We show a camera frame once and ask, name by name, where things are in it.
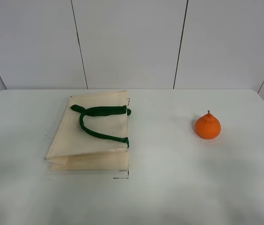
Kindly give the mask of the white linen bag green handles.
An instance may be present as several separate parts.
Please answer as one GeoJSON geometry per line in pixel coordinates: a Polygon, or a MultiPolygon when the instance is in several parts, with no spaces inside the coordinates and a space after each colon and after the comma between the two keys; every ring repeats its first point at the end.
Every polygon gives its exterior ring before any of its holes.
{"type": "Polygon", "coordinates": [[[44,158],[50,169],[128,170],[128,105],[125,90],[71,96],[44,158]]]}

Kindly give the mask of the orange with stem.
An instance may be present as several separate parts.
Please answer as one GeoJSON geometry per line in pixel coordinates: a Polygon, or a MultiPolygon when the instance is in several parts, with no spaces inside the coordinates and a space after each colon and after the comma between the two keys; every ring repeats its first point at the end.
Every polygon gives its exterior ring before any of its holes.
{"type": "Polygon", "coordinates": [[[196,121],[194,128],[196,134],[203,139],[214,139],[221,132],[220,122],[210,111],[196,121]]]}

